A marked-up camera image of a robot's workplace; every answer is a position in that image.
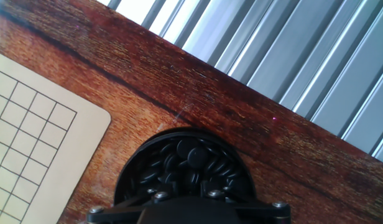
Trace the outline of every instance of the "wood grain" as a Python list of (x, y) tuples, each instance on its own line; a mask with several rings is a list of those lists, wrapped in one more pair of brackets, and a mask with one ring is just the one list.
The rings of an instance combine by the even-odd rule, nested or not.
[(193, 125), (236, 146), (294, 222), (383, 223), (382, 163), (95, 1), (0, 1), (0, 52), (112, 115), (62, 222), (108, 205), (148, 136)]

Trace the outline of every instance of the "robot mechanism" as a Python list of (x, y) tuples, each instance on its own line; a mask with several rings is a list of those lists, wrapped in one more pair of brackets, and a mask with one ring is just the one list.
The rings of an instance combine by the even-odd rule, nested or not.
[(96, 206), (88, 223), (291, 223), (285, 202), (256, 199), (251, 175), (235, 149), (195, 128), (152, 136), (122, 169), (111, 208)]

